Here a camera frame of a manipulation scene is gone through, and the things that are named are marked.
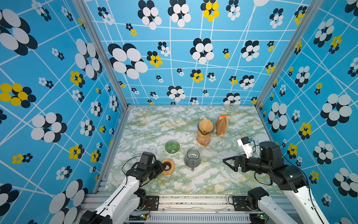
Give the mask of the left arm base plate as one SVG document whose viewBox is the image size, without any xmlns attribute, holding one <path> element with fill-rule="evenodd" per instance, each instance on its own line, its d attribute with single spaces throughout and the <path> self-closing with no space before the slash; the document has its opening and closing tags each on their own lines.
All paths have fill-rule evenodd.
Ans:
<svg viewBox="0 0 358 224">
<path fill-rule="evenodd" d="M 134 211 L 158 211 L 159 196 L 146 196 L 145 199 L 133 194 L 124 205 L 124 209 L 133 208 Z"/>
</svg>

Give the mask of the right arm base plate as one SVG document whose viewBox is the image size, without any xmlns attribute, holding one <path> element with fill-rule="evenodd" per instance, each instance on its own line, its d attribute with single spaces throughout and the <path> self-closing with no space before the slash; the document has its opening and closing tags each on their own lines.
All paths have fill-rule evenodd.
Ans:
<svg viewBox="0 0 358 224">
<path fill-rule="evenodd" d="M 263 197 L 259 196 L 234 196 L 230 195 L 227 199 L 228 203 L 232 205 L 235 211 L 261 211 L 258 207 L 259 200 Z"/>
</svg>

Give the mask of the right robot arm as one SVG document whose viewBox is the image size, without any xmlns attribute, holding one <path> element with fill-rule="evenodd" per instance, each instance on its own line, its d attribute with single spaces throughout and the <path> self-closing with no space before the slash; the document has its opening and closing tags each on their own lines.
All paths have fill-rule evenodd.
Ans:
<svg viewBox="0 0 358 224">
<path fill-rule="evenodd" d="M 294 165 L 287 165 L 278 145 L 271 141 L 259 143 L 260 156 L 252 157 L 252 150 L 245 154 L 223 159 L 223 163 L 234 172 L 253 171 L 257 174 L 267 174 L 270 185 L 276 184 L 290 200 L 304 224 L 327 224 L 329 221 L 319 208 L 307 176 Z M 262 211 L 276 224 L 294 224 L 295 220 L 280 208 L 262 187 L 248 191 L 246 206 L 253 211 Z"/>
</svg>

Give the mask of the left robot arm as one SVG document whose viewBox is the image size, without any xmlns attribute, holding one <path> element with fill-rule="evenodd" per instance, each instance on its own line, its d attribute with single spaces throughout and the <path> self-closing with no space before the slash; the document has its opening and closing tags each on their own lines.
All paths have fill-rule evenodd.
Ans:
<svg viewBox="0 0 358 224">
<path fill-rule="evenodd" d="M 80 224 L 123 224 L 132 212 L 144 207 L 146 191 L 141 187 L 159 176 L 166 166 L 150 152 L 143 152 L 139 158 L 112 195 L 94 211 L 86 211 Z"/>
</svg>

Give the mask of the clear grey glass dripper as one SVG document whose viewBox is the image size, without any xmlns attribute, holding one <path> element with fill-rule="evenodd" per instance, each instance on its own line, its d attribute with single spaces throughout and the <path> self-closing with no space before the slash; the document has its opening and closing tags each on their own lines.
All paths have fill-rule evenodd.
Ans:
<svg viewBox="0 0 358 224">
<path fill-rule="evenodd" d="M 210 120 L 202 120 L 198 123 L 198 132 L 202 135 L 210 135 L 214 132 L 215 127 Z"/>
</svg>

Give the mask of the green glass dripper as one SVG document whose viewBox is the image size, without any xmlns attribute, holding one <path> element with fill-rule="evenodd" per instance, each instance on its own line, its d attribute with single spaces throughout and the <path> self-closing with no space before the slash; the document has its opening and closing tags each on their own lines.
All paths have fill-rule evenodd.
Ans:
<svg viewBox="0 0 358 224">
<path fill-rule="evenodd" d="M 180 144 L 175 140 L 170 140 L 165 143 L 165 150 L 167 153 L 175 154 L 179 151 L 179 149 L 180 149 Z"/>
</svg>

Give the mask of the grey glass pitcher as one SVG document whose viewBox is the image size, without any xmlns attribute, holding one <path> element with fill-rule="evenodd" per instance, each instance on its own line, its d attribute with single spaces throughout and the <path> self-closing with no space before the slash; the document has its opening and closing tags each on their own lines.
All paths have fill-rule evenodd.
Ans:
<svg viewBox="0 0 358 224">
<path fill-rule="evenodd" d="M 184 157 L 184 161 L 191 171 L 194 171 L 201 163 L 199 151 L 195 147 L 190 148 Z"/>
</svg>

